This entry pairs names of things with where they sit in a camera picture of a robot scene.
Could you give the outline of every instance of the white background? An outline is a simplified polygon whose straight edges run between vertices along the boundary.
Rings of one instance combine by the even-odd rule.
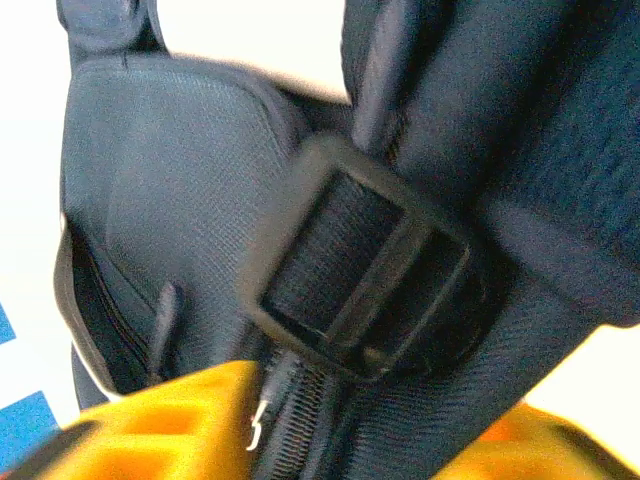
[[[3,2],[2,10],[0,303],[18,338],[0,346],[0,408],[43,390],[66,424],[77,415],[70,340],[52,291],[66,36],[54,0]],[[605,328],[527,399],[582,425],[640,468],[639,366],[640,328]]]

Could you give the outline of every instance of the zipper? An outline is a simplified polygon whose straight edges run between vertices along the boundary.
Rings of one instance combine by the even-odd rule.
[[[289,480],[298,478],[306,465],[326,399],[327,375],[291,351],[276,352],[274,357],[247,450],[258,447],[263,432],[269,435],[254,478]]]
[[[127,346],[127,348],[134,355],[136,360],[140,362],[145,370],[147,370],[147,345],[140,338],[140,336],[131,328],[131,325],[124,319],[120,310],[116,306],[113,298],[109,294],[107,290],[107,286],[104,283],[104,279],[100,274],[100,270],[98,269],[98,265],[96,264],[93,255],[89,252],[89,249],[86,246],[83,246],[84,254],[89,261],[89,269],[91,270],[91,277],[93,278],[93,283],[95,285],[95,290],[97,293],[98,300],[100,301],[100,305],[102,306],[103,312],[109,324],[113,327],[113,329],[118,333],[118,336],[121,338],[122,342]]]

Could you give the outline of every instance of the backpack strap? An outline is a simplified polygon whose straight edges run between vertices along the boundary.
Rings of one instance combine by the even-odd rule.
[[[570,2],[554,1],[460,2],[452,26],[408,102],[408,123],[392,159],[395,172],[452,211],[472,208],[478,192],[485,189],[487,173],[496,168],[496,145],[505,146],[502,136],[522,125],[523,107],[530,110],[527,97],[535,92],[541,69],[552,65],[548,55],[571,46],[577,50],[568,50],[569,55],[575,56],[587,45],[610,38],[611,30],[619,27],[620,38],[633,37],[628,25],[614,22],[620,15],[635,21],[626,10],[628,4],[612,9],[608,2],[592,2],[582,7],[574,10]],[[578,41],[582,36],[589,41]],[[620,47],[615,41],[604,43]],[[583,59],[585,64],[591,60]],[[585,65],[572,66],[569,77],[578,78]],[[356,111],[366,111],[359,103],[367,99],[357,98]],[[625,161],[637,158],[627,156]],[[600,159],[589,162],[593,167]],[[313,210],[312,221],[305,224],[267,293],[272,312],[315,329],[341,311],[395,225],[393,205],[357,182],[342,180],[327,195]],[[323,460],[302,478],[429,477],[600,323],[638,322],[636,270],[609,252],[587,247],[531,211],[494,201],[500,198],[496,192],[490,195],[490,201],[480,206],[486,231],[516,262],[511,264],[515,268],[511,288],[502,284],[503,291],[495,292],[493,305],[499,313],[486,337],[449,372],[410,375],[353,390],[340,426],[330,440],[319,442],[330,446]],[[625,205],[637,216],[632,202]],[[553,247],[546,243],[549,238],[555,240]],[[547,261],[561,258],[562,263]],[[596,280],[601,272],[628,295],[608,291],[602,280],[585,281]],[[500,282],[499,275],[493,279]],[[396,314],[400,320],[403,310]]]
[[[151,28],[146,0],[57,0],[57,8],[69,35],[73,70],[101,55],[164,50]]]

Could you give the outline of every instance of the black buckle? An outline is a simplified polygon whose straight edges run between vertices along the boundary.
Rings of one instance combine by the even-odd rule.
[[[387,199],[402,217],[340,313],[319,332],[269,313],[264,300],[336,175],[348,175]],[[459,222],[337,136],[303,144],[287,187],[258,230],[239,283],[244,306],[267,335],[312,363],[360,381],[376,381],[398,368],[433,369],[442,360],[438,357],[468,348],[477,332],[461,318],[475,311],[485,294],[477,275],[478,249]],[[454,301],[463,291],[470,308]],[[452,335],[465,339],[451,342]],[[454,346],[443,347],[447,342]]]

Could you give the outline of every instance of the orange plastic object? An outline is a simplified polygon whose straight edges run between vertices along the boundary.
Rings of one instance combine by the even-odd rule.
[[[82,414],[99,427],[38,478],[247,479],[258,384],[254,362],[231,362]]]
[[[584,434],[570,423],[518,405],[493,424],[436,480],[622,480],[636,477],[605,453],[572,441]]]

